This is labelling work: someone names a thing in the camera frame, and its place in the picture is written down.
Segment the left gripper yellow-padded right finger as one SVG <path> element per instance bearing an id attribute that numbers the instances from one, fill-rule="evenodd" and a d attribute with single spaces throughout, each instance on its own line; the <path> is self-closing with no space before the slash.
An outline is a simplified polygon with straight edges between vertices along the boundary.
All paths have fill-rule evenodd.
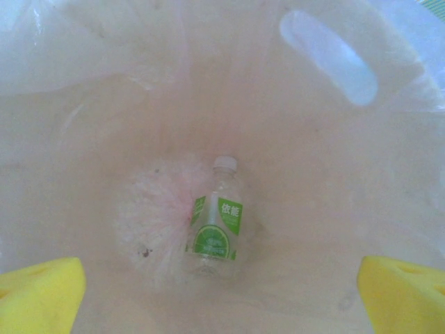
<path id="1" fill-rule="evenodd" d="M 443 333 L 444 271 L 363 257 L 357 288 L 375 333 Z"/>

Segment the left gripper yellow-padded left finger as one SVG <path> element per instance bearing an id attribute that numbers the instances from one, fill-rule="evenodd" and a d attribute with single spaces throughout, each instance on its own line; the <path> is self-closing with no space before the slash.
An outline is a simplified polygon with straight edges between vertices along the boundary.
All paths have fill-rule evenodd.
<path id="1" fill-rule="evenodd" d="M 86 291 L 77 257 L 1 274 L 2 333 L 70 333 Z"/>

